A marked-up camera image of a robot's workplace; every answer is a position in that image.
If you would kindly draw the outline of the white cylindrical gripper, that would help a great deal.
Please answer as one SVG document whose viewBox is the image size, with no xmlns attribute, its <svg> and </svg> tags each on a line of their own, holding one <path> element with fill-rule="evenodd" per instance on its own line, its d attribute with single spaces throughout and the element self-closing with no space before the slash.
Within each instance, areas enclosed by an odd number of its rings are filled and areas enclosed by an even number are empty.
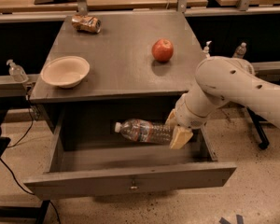
<svg viewBox="0 0 280 224">
<path fill-rule="evenodd" d="M 186 95 L 183 94 L 175 103 L 175 110 L 170 112 L 167 120 L 165 121 L 167 126 L 174 127 L 169 148 L 182 148 L 193 136 L 192 130 L 200 129 L 206 122 L 206 117 L 199 117 L 198 115 L 195 115 L 187 107 Z"/>
</svg>

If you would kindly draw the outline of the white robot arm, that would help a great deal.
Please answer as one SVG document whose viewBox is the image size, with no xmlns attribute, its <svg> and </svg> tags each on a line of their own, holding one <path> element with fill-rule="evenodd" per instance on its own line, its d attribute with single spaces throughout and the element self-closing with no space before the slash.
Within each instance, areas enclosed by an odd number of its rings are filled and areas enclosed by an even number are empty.
<svg viewBox="0 0 280 224">
<path fill-rule="evenodd" d="M 198 64 L 189 91 L 177 100 L 166 123 L 192 133 L 228 102 L 249 108 L 280 129 L 280 86 L 256 77 L 250 62 L 221 56 Z"/>
</svg>

